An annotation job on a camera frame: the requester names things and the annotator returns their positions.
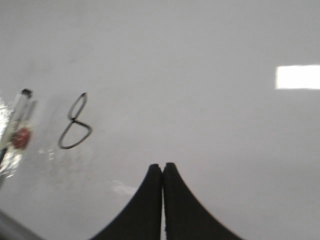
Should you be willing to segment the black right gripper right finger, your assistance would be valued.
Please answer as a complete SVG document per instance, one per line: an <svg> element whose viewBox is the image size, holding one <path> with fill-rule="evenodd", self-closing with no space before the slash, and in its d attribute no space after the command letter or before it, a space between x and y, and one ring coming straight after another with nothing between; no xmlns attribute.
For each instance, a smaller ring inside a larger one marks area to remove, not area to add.
<svg viewBox="0 0 320 240"><path fill-rule="evenodd" d="M168 240L240 240L197 200L173 162L163 172L165 231Z"/></svg>

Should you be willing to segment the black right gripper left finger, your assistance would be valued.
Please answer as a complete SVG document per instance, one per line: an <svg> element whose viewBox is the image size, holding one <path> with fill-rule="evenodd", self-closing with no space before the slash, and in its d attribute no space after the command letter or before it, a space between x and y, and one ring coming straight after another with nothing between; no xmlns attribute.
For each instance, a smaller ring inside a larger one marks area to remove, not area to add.
<svg viewBox="0 0 320 240"><path fill-rule="evenodd" d="M123 210L93 240L159 240L162 224L162 171L151 164Z"/></svg>

